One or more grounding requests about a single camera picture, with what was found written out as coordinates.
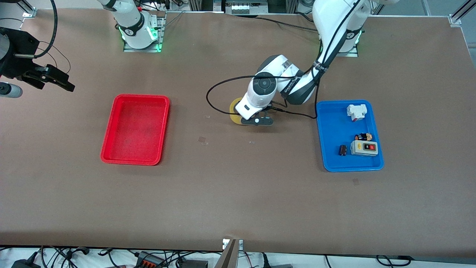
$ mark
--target plastic tray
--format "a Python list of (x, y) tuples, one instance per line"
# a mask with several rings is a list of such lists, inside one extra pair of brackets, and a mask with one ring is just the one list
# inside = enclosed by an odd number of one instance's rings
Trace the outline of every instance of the plastic tray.
[(101, 160), (108, 164), (157, 164), (162, 155), (169, 105), (166, 96), (118, 95), (112, 104)]
[[(350, 104), (367, 106), (365, 118), (352, 122), (347, 116)], [(382, 147), (378, 138), (372, 106), (366, 100), (322, 101), (317, 103), (317, 126), (321, 141), (322, 161), (330, 172), (370, 171), (384, 167)], [(378, 143), (378, 155), (356, 156), (350, 154), (350, 143), (355, 134), (371, 133), (372, 141)], [(347, 146), (347, 155), (339, 155), (339, 147)]]

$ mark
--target brown table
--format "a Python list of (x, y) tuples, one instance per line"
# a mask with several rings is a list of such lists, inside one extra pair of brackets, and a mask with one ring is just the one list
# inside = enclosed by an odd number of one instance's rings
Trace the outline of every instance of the brown table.
[[(23, 29), (49, 41), (51, 22), (40, 11)], [(385, 167), (361, 173), (323, 168), (314, 120), (238, 126), (205, 101), (273, 54), (307, 69), (315, 32), (184, 14), (149, 54), (123, 53), (113, 26), (107, 11), (60, 10), (55, 45), (75, 92), (17, 82), (24, 95), (0, 99), (0, 244), (220, 250), (234, 237), (247, 251), (476, 257), (476, 72), (446, 18), (369, 18), (360, 56), (324, 76), (319, 100), (373, 105)], [(211, 101), (227, 109), (247, 84)], [(159, 165), (101, 162), (120, 93), (171, 99)]]

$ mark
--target black capacitor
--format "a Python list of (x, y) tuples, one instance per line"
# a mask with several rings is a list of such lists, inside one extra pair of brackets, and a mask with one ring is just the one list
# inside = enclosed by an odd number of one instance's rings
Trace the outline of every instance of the black capacitor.
[(347, 146), (341, 145), (339, 147), (339, 155), (346, 156), (347, 155)]

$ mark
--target red tray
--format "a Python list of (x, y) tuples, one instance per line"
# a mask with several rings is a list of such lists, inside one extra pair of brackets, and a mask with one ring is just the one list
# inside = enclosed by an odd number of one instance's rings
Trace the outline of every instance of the red tray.
[(157, 164), (162, 155), (169, 106), (166, 96), (118, 95), (112, 104), (101, 160), (108, 164)]

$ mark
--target yellow round object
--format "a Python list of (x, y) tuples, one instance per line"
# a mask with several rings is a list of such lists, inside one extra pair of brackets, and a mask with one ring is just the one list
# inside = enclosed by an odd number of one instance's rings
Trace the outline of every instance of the yellow round object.
[[(239, 101), (241, 101), (241, 99), (243, 98), (237, 98), (235, 99), (234, 101), (231, 102), (230, 104), (230, 113), (237, 113), (237, 111), (235, 110), (235, 106), (239, 103)], [(241, 116), (240, 115), (237, 115), (237, 114), (230, 114), (230, 119), (235, 123), (235, 124), (240, 124), (242, 125), (241, 123)]]

